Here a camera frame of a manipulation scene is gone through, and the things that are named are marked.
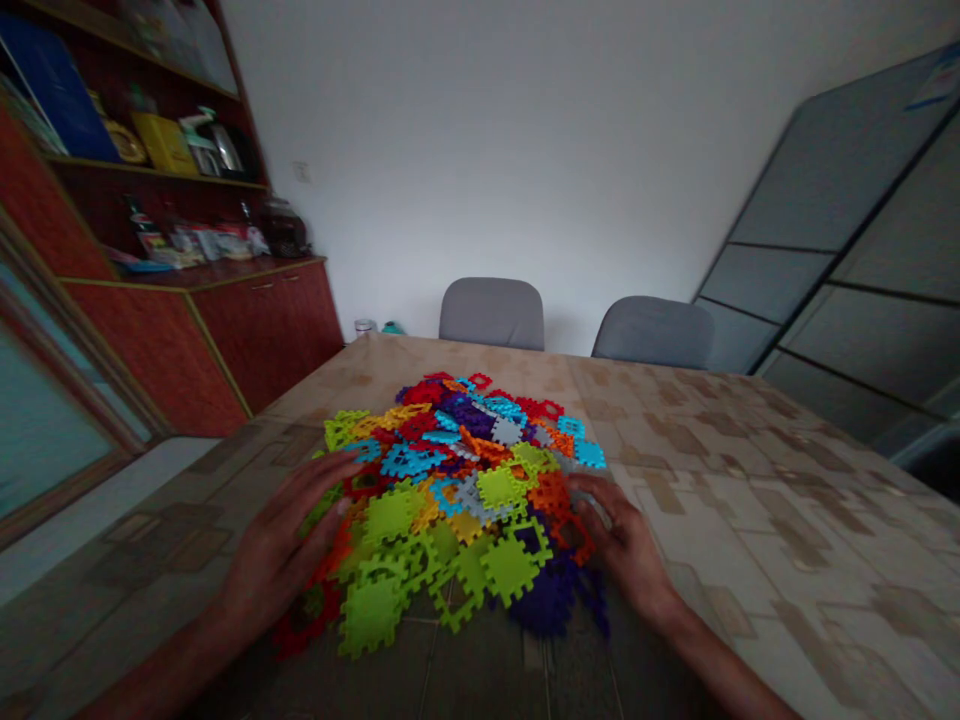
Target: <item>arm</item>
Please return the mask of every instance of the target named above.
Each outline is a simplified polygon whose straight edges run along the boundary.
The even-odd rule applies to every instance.
[[[643,515],[614,483],[570,477],[571,490],[592,495],[611,527],[588,503],[583,518],[597,552],[633,609],[666,639],[732,717],[799,720],[799,715],[691,610],[673,588]]]
[[[160,720],[194,700],[280,618],[326,554],[349,499],[305,541],[297,530],[327,490],[362,470],[355,457],[334,453],[291,473],[247,528],[210,606],[77,718]]]

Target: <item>pile of toy pieces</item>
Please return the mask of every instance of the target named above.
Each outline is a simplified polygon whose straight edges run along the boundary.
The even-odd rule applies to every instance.
[[[359,450],[366,467],[301,529],[305,537],[340,498],[353,499],[303,594],[306,627],[288,614],[275,630],[281,657],[341,613],[341,655],[389,646],[422,587],[454,633],[489,594],[542,637],[565,633],[579,597],[609,636],[600,575],[584,567],[593,542],[564,483],[575,469],[606,467],[603,451],[557,403],[482,394],[491,383],[436,373],[403,388],[383,416],[341,411],[326,422],[328,450]],[[454,578],[465,600],[451,607]]]

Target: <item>wall socket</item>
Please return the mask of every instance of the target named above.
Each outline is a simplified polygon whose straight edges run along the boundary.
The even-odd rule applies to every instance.
[[[307,163],[295,162],[293,164],[293,175],[299,182],[307,185],[313,184],[313,180],[310,178],[310,166]]]

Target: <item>yellow box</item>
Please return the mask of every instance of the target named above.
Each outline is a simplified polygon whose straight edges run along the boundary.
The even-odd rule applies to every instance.
[[[131,116],[157,170],[180,175],[200,174],[179,125],[150,113],[131,113]]]

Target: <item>beige tablecloth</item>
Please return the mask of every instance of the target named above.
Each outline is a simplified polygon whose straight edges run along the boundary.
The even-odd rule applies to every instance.
[[[340,409],[376,412],[425,373],[484,372],[581,418],[649,518],[687,601],[806,717],[960,717],[960,513],[764,381],[374,335],[351,345],[0,611],[0,687],[64,717],[192,618],[246,524]],[[198,717],[683,717],[699,684],[611,594],[541,643],[502,610],[457,636],[419,596],[357,662],[326,637],[268,641]]]

